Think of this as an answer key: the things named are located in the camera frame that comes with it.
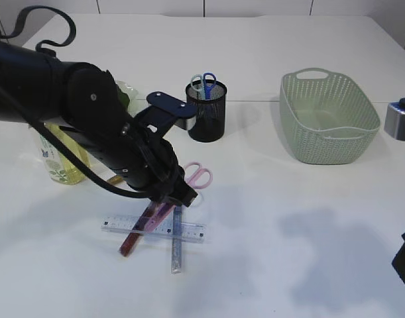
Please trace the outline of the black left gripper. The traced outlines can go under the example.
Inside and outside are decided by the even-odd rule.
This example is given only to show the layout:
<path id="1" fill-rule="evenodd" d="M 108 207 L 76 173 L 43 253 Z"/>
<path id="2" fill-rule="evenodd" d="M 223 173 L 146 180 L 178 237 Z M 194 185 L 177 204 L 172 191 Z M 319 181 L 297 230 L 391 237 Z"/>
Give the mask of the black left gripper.
<path id="1" fill-rule="evenodd" d="M 174 125 L 157 125 L 152 132 L 138 122 L 73 122 L 61 129 L 137 195 L 170 195 L 174 204 L 189 207 L 198 193 L 184 181 L 184 169 L 164 138 Z"/>

